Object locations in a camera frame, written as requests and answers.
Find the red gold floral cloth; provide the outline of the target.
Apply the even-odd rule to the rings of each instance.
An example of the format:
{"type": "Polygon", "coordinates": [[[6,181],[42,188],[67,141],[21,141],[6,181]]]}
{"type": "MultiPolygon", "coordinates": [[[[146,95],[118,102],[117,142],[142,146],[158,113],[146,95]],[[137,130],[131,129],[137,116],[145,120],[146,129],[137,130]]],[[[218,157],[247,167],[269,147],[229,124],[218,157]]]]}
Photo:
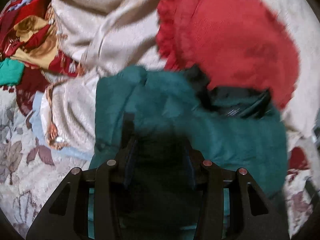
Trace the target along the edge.
{"type": "Polygon", "coordinates": [[[52,0],[16,0],[1,13],[1,60],[76,77],[78,62],[60,48],[52,0]]]}

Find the teal quilted puffer jacket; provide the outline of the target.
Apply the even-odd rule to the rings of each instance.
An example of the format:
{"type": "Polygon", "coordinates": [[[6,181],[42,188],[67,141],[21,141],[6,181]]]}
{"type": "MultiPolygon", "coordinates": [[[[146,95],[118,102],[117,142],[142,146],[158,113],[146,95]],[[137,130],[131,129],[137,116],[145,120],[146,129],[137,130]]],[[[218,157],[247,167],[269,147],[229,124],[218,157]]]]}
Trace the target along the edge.
{"type": "Polygon", "coordinates": [[[221,168],[247,168],[268,197],[280,200],[287,173],[286,132],[268,91],[219,87],[208,95],[214,106],[209,111],[197,96],[199,88],[191,70],[130,66],[101,78],[90,167],[116,156],[124,114],[131,113],[138,135],[188,139],[192,148],[221,168]]]}

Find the beige patterned bed cover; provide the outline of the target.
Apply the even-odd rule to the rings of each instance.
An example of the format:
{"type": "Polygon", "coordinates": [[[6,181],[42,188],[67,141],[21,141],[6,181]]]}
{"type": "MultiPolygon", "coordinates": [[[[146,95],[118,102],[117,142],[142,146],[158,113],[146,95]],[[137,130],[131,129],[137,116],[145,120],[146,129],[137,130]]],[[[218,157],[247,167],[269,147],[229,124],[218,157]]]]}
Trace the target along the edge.
{"type": "MultiPolygon", "coordinates": [[[[48,144],[93,152],[98,80],[130,64],[159,70],[165,65],[155,44],[158,0],[52,0],[62,51],[85,69],[53,85],[52,102],[42,101],[42,129],[48,144]]],[[[313,135],[319,110],[319,21],[306,0],[263,0],[298,47],[300,71],[282,117],[289,145],[313,135]]]]}

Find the floral white red blanket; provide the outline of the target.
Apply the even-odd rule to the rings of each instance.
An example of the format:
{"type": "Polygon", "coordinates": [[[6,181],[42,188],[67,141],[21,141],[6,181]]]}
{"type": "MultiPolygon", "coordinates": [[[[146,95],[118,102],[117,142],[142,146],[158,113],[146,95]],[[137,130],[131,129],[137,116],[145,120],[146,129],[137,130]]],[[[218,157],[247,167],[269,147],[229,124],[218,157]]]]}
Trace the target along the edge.
{"type": "Polygon", "coordinates": [[[23,238],[65,175],[90,163],[41,145],[29,114],[21,113],[14,88],[1,88],[1,210],[23,238]]]}

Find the bright green cloth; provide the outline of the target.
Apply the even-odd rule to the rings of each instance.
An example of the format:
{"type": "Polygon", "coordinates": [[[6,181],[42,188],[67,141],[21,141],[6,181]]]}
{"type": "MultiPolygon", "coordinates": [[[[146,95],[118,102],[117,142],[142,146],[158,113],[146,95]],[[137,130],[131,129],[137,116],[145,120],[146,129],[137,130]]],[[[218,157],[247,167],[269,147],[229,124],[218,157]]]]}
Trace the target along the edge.
{"type": "Polygon", "coordinates": [[[23,71],[23,63],[12,59],[5,59],[0,65],[0,85],[18,85],[21,81],[23,71]]]}

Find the light blue cloth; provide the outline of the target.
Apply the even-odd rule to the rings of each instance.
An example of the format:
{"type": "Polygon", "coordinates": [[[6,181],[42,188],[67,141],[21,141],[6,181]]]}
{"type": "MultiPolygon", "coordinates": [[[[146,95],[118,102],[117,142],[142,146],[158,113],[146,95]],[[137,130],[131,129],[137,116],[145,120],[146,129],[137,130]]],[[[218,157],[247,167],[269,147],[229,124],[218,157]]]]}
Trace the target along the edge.
{"type": "Polygon", "coordinates": [[[37,137],[37,139],[39,140],[39,143],[41,145],[48,147],[54,153],[60,153],[60,154],[63,154],[63,155],[69,156],[69,157],[75,157],[75,158],[79,158],[81,160],[91,161],[92,156],[93,156],[93,152],[81,152],[73,147],[64,147],[61,150],[55,150],[55,149],[52,149],[48,146],[47,141],[45,139],[44,131],[42,128],[41,113],[40,113],[41,101],[42,101],[43,96],[44,96],[44,93],[42,93],[42,92],[37,91],[35,93],[35,97],[33,100],[33,106],[32,106],[32,113],[33,114],[29,114],[30,123],[31,123],[33,133],[37,137]]]}

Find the red ruffled heart pillow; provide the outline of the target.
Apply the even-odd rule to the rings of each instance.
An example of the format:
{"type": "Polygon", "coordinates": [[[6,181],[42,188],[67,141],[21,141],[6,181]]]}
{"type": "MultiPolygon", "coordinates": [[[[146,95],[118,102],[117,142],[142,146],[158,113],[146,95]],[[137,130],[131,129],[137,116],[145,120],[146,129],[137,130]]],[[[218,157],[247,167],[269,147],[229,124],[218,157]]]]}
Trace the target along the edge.
{"type": "Polygon", "coordinates": [[[297,48],[261,0],[159,0],[156,43],[166,70],[198,65],[218,86],[269,89],[284,109],[299,73],[297,48]]]}

